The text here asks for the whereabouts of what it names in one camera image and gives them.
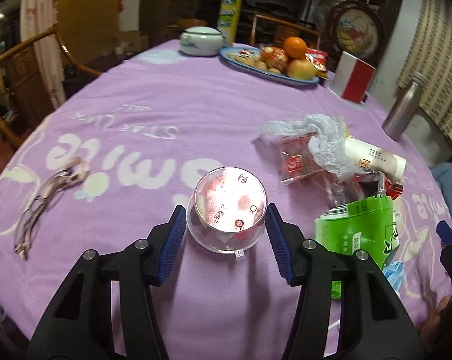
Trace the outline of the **green snack bag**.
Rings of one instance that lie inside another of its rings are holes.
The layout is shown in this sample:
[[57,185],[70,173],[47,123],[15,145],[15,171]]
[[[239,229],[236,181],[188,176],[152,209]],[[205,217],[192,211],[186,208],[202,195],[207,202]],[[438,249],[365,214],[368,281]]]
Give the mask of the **green snack bag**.
[[315,220],[315,240],[335,253],[364,250],[378,267],[386,267],[399,247],[393,200],[377,195],[327,211]]

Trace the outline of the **clear plastic jelly cup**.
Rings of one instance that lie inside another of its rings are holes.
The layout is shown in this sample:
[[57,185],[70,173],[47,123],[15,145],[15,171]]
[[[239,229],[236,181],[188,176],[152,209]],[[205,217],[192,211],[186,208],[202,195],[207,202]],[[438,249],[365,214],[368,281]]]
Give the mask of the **clear plastic jelly cup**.
[[267,192],[253,173],[217,167],[198,181],[187,208],[187,226],[206,250],[237,260],[265,231]]

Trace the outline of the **blue face mask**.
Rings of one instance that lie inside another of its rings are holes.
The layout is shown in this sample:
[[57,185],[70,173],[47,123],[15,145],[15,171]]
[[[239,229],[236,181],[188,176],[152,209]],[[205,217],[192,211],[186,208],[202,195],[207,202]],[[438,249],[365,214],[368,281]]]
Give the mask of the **blue face mask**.
[[399,295],[402,283],[404,281],[404,262],[395,261],[386,265],[382,269],[383,275],[386,277],[391,287],[394,289],[397,295]]

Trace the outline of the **crushed white paper cup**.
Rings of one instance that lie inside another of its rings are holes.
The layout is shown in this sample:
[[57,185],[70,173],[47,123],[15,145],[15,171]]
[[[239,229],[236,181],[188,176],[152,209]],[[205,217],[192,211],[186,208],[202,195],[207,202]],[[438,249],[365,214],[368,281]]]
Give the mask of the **crushed white paper cup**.
[[352,136],[345,140],[345,152],[356,166],[382,172],[394,183],[402,180],[407,166],[405,158]]

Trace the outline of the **steel water bottle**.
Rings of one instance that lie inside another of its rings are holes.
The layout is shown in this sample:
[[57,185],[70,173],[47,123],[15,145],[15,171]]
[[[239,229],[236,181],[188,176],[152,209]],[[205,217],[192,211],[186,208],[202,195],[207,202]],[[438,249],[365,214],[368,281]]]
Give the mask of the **steel water bottle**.
[[428,80],[419,72],[412,74],[411,80],[395,101],[383,122],[382,129],[394,141],[399,141],[420,105],[423,90]]

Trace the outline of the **dark-framed eyeglasses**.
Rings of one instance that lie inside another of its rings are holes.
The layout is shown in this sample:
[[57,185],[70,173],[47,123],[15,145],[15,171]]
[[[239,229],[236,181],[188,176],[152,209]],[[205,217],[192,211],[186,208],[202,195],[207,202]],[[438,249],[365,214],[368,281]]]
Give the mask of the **dark-framed eyeglasses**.
[[89,170],[89,164],[85,159],[73,157],[39,188],[36,196],[21,214],[14,234],[13,252],[22,261],[29,258],[29,251],[35,238],[35,225],[53,198],[58,193],[83,183],[88,177]]

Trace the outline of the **purple printed tablecloth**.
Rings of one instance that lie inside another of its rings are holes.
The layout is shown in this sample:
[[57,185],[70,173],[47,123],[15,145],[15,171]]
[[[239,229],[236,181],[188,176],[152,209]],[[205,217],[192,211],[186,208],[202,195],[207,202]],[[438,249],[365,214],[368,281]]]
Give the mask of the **purple printed tablecloth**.
[[[124,250],[186,205],[198,180],[221,166],[261,180],[282,218],[314,236],[329,208],[312,180],[281,184],[279,150],[259,130],[270,120],[339,116],[350,134],[407,160],[395,201],[404,262],[400,298],[422,325],[452,293],[435,228],[450,218],[429,166],[406,137],[382,130],[386,111],[373,98],[340,99],[321,85],[293,88],[218,58],[181,55],[168,41],[109,70],[52,113],[0,175],[0,305],[32,336],[52,296],[85,250]],[[83,183],[58,193],[35,225],[27,261],[13,252],[24,209],[42,184],[73,157],[90,167]]]

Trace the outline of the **red white tissue box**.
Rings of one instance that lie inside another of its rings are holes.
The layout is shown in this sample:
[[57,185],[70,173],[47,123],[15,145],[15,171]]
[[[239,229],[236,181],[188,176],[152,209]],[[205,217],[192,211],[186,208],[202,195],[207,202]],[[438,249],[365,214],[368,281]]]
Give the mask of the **red white tissue box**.
[[375,72],[375,67],[369,63],[343,51],[329,88],[338,97],[359,104],[363,102]]

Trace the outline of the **beige checkered curtain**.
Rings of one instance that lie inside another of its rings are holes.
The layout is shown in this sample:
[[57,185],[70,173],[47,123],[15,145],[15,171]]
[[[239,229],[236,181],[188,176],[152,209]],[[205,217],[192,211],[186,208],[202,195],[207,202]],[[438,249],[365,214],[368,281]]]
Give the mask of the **beige checkered curtain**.
[[426,78],[420,108],[452,142],[452,2],[422,0],[398,86],[418,72]]

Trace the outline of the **red candy packet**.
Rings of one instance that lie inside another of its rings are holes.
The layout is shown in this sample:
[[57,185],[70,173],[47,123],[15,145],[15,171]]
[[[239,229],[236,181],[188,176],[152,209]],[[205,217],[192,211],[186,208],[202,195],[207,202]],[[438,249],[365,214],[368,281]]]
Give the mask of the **red candy packet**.
[[309,48],[306,52],[306,58],[316,68],[317,77],[326,80],[328,78],[328,53],[322,50]]

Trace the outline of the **orange fruit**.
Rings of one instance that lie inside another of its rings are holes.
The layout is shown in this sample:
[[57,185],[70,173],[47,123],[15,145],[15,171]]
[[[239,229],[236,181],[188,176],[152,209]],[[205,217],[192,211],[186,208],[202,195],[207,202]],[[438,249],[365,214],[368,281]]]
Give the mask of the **orange fruit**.
[[308,46],[300,37],[287,37],[284,40],[282,49],[290,59],[304,59]]

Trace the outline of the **wrapped red apple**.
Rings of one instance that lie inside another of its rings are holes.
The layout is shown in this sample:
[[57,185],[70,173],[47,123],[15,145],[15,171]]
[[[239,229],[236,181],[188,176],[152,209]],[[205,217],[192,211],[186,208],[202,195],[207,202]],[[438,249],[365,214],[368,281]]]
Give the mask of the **wrapped red apple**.
[[263,61],[268,69],[275,69],[280,73],[284,73],[288,64],[289,57],[280,47],[262,46],[261,61]]

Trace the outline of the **blue oval fruit plate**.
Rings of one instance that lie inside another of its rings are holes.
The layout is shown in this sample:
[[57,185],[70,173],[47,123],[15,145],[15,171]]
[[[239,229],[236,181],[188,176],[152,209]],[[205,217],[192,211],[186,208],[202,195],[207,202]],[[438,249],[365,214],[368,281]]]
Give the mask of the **blue oval fruit plate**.
[[299,80],[289,77],[273,67],[269,68],[261,59],[260,49],[256,47],[224,47],[219,51],[219,57],[231,67],[242,72],[287,86],[303,87],[316,85],[320,82],[320,78],[317,76],[311,80]]

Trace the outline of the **far wooden chair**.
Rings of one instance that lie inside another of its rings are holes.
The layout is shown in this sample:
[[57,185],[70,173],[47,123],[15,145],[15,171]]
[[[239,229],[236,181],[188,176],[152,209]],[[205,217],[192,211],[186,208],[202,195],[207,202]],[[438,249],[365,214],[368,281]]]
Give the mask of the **far wooden chair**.
[[261,33],[259,24],[261,22],[266,23],[269,27],[274,26],[272,33],[266,33],[269,36],[273,36],[274,46],[283,46],[284,41],[290,37],[300,37],[306,42],[308,47],[319,49],[321,43],[321,32],[302,26],[300,24],[290,23],[286,20],[276,18],[274,16],[268,16],[255,12],[253,14],[252,28],[250,32],[249,44],[256,46],[258,44],[257,37]]

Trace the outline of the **yellow green canister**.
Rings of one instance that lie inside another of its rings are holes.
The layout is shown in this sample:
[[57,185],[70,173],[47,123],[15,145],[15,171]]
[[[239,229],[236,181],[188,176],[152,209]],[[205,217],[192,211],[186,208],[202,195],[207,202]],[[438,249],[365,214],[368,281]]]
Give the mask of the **yellow green canister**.
[[217,30],[223,37],[224,46],[232,46],[236,38],[237,24],[242,0],[221,0]]

